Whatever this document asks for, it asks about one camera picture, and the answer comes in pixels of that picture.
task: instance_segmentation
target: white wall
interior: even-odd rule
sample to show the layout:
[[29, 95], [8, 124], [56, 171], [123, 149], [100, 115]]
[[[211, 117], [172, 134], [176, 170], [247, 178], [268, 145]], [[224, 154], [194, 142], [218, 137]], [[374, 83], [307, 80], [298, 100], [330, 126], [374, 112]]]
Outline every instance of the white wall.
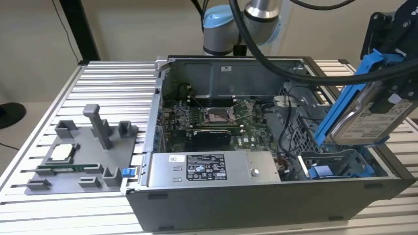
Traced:
[[75, 66], [51, 1], [1, 0], [0, 102], [52, 100]]
[[[370, 14], [394, 10], [401, 2], [358, 0], [331, 12], [291, 7], [284, 40], [280, 48], [272, 47], [276, 54], [347, 58], [355, 63]], [[226, 3], [211, 0], [210, 6]], [[83, 4], [103, 60], [152, 61], [159, 54], [202, 53], [199, 15], [190, 0], [84, 0]], [[75, 67], [51, 0], [1, 0], [0, 102], [52, 100]]]
[[[314, 5], [333, 5], [342, 0], [310, 0]], [[331, 11], [314, 11], [283, 2], [290, 17], [280, 32], [279, 55], [304, 55], [314, 59], [347, 59], [359, 64], [369, 19], [374, 12], [391, 12], [405, 0], [357, 0]]]

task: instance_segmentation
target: aluminum extrusion table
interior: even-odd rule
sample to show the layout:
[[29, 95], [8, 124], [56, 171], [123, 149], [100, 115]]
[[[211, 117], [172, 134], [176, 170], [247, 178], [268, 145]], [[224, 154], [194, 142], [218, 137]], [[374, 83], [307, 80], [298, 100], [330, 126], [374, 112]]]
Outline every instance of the aluminum extrusion table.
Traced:
[[[315, 62], [329, 76], [354, 73], [353, 67], [338, 60]], [[77, 126], [88, 125], [88, 118], [83, 116], [87, 103], [100, 105], [101, 118], [105, 118], [111, 125], [120, 120], [130, 120], [139, 126], [131, 165], [140, 164], [154, 83], [154, 62], [91, 62], [87, 66], [76, 68], [0, 177], [0, 233], [104, 235], [143, 232], [120, 192], [27, 196], [24, 185], [32, 178], [33, 169], [53, 142], [53, 127], [59, 120], [72, 119]], [[418, 177], [418, 127], [410, 119], [395, 129], [387, 146], [411, 174]], [[131, 183], [134, 182], [124, 179], [123, 185]], [[418, 234], [418, 184], [394, 199], [373, 203], [350, 221], [184, 234]]]

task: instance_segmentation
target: black chair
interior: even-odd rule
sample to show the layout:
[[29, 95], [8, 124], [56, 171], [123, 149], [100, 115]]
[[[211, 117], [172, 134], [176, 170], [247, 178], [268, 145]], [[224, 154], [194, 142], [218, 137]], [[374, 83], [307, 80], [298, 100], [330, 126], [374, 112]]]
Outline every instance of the black chair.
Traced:
[[25, 107], [19, 103], [0, 105], [0, 129], [19, 122], [27, 114]]

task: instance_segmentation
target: warning label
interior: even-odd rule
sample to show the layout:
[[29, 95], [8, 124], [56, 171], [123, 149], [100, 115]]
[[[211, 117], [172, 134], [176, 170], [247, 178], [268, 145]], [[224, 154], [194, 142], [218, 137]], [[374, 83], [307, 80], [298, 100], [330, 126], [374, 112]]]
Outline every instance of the warning label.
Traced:
[[227, 166], [223, 154], [187, 155], [187, 179], [226, 180]]
[[355, 118], [349, 129], [342, 135], [342, 139], [371, 139], [377, 138], [397, 118], [411, 106], [411, 103], [399, 103], [393, 106], [385, 114], [373, 114], [369, 110], [373, 103], [367, 104], [366, 109]]

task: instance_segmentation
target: power supply label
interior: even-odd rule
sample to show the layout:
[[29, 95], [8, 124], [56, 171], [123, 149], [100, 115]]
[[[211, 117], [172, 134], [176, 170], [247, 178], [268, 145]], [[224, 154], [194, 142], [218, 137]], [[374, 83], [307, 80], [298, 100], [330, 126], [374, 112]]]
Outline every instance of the power supply label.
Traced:
[[187, 179], [226, 180], [227, 166], [223, 154], [187, 155]]

